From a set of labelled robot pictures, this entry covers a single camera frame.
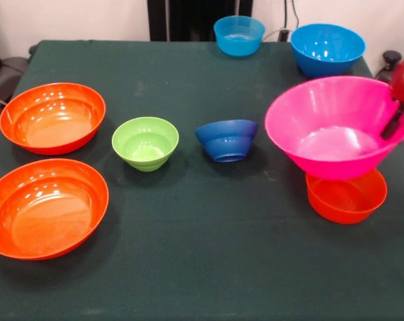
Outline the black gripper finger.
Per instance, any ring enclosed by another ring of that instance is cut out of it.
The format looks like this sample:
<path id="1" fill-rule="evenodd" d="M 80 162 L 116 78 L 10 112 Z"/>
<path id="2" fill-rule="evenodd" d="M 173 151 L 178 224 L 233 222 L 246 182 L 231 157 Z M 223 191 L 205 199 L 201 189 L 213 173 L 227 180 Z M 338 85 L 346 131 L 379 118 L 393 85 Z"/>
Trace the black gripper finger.
<path id="1" fill-rule="evenodd" d="M 381 132 L 381 138 L 383 140 L 389 140 L 397 131 L 399 127 L 399 121 L 404 113 L 404 103 L 400 102 L 397 110 L 392 115 L 391 119 L 385 125 Z"/>

